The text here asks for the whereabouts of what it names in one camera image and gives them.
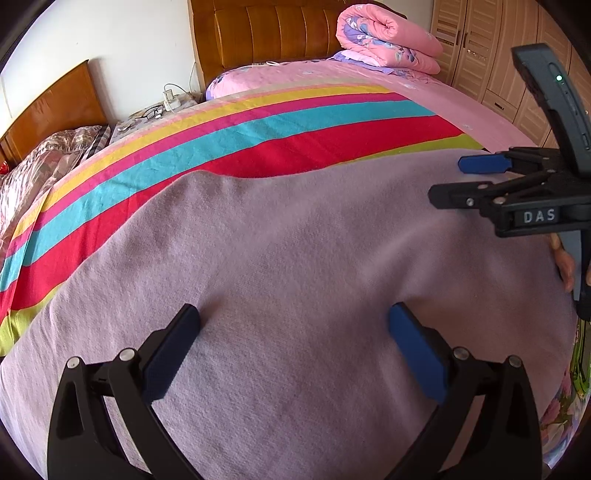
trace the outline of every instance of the rainbow striped sheet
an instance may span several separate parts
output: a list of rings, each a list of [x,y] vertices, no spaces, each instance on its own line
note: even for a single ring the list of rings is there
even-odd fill
[[[367,84],[251,91],[154,123],[71,172],[21,219],[0,273],[0,355],[88,256],[190,171],[269,177],[442,148],[482,146],[402,95]]]

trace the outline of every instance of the pink bedsheet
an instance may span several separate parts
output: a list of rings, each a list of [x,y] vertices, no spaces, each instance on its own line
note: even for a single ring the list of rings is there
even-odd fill
[[[400,70],[385,75],[334,60],[295,61],[279,65],[253,65],[226,72],[208,88],[210,98],[259,87],[325,79],[376,83],[431,110],[458,127],[491,152],[509,147],[535,147],[517,127],[489,108],[429,75]]]

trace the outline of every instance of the human hand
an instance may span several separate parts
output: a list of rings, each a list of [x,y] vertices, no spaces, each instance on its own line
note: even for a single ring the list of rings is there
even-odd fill
[[[560,277],[564,283],[564,289],[567,292],[571,292],[574,288],[574,276],[579,275],[579,273],[575,272],[574,270],[576,267],[574,259],[562,247],[562,242],[560,241],[560,237],[557,233],[551,233],[549,236],[549,241],[550,248],[552,249],[552,253],[554,255],[554,261],[560,270]],[[585,275],[585,283],[591,286],[591,268]]]

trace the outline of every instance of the wooden headboard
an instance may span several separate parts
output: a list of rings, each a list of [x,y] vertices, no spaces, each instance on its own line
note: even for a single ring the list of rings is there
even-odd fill
[[[189,0],[201,89],[236,67],[334,55],[339,14],[366,3],[393,11],[374,0]]]
[[[41,141],[61,130],[106,125],[88,60],[43,92],[0,138],[0,162],[20,163]]]

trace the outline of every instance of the nightstand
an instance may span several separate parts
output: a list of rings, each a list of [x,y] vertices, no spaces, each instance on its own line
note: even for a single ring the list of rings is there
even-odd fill
[[[127,120],[119,122],[113,130],[113,136],[111,137],[109,145],[117,142],[117,140],[127,137],[127,135],[133,132],[137,132],[139,129],[145,127],[155,120],[166,118],[167,116],[170,116],[174,113],[179,113],[181,110],[185,110],[186,108],[197,105],[195,99],[187,93],[177,95],[176,98],[181,100],[181,106],[175,108],[174,112],[167,112],[164,109],[164,104],[160,102],[150,105],[139,112],[135,112],[134,114],[130,115]]]

